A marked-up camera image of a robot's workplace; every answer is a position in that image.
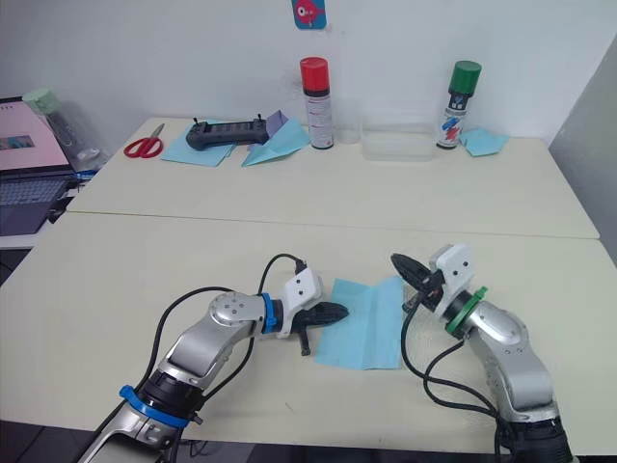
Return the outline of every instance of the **robotic arm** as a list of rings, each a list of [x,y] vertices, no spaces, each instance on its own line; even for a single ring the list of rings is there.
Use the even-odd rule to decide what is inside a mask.
[[[143,387],[121,388],[124,402],[78,459],[79,463],[154,462],[189,422],[202,423],[197,412],[233,347],[245,338],[298,332],[303,354],[308,349],[307,325],[342,319],[347,310],[324,303],[319,277],[310,269],[288,281],[279,299],[226,292],[216,297],[207,314],[187,329]]]
[[[514,461],[576,461],[549,373],[531,349],[526,326],[515,315],[482,300],[485,287],[468,292],[473,277],[469,248],[440,249],[431,257],[430,269],[399,254],[391,260],[401,277],[417,289],[420,302],[445,320],[450,335],[467,339],[482,362],[499,415],[508,423],[499,440],[510,449]]]

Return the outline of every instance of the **laptop screen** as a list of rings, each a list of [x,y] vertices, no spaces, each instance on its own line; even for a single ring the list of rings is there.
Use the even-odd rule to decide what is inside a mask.
[[[0,99],[0,172],[50,167],[69,167],[52,131],[21,98]]]

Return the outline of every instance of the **red cap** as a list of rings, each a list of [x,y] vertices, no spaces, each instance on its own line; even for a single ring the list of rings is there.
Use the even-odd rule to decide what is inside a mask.
[[[311,92],[321,92],[330,88],[328,62],[317,56],[304,58],[300,62],[302,86]]]

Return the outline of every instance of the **green cap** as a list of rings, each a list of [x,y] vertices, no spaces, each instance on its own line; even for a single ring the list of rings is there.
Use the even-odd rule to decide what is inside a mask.
[[[28,92],[22,100],[37,114],[47,115],[60,109],[60,102],[49,89],[36,89]]]
[[[473,95],[482,67],[474,61],[457,61],[452,71],[450,91]]]

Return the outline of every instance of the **green ring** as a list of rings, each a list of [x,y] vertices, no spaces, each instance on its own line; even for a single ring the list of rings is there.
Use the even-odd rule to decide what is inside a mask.
[[[471,296],[470,300],[465,303],[461,311],[454,317],[454,319],[445,325],[445,331],[447,331],[450,335],[454,333],[461,323],[463,323],[475,310],[475,306],[477,306],[478,302],[482,300],[487,290],[488,289],[485,286],[478,289]]]

